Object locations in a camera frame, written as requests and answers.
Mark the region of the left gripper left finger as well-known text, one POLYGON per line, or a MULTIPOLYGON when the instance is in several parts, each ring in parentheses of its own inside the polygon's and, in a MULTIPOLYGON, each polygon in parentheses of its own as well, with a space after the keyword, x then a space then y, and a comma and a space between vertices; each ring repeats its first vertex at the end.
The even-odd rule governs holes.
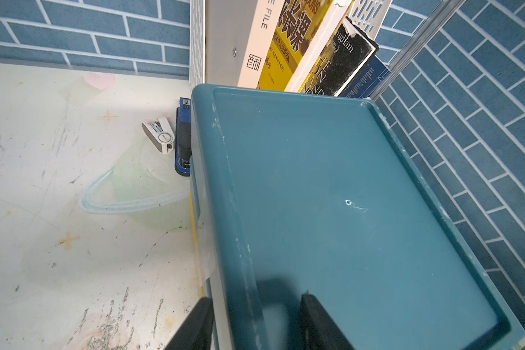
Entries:
POLYGON ((211 348, 213 329, 213 300, 202 297, 164 350, 208 350, 211 348))

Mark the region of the teal drawer cabinet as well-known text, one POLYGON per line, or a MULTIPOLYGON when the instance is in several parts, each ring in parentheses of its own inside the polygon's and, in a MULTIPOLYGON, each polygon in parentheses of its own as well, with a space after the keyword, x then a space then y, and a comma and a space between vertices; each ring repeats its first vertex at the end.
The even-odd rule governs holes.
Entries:
POLYGON ((517 349, 525 330, 369 100, 192 90, 217 349, 304 349, 305 295, 355 349, 517 349))

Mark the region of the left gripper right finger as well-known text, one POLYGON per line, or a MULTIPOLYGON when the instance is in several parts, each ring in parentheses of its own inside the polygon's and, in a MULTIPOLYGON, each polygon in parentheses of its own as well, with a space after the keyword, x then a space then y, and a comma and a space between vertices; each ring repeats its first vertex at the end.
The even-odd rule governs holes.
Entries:
POLYGON ((303 349, 354 350, 316 296, 309 293, 301 297, 300 326, 303 349))

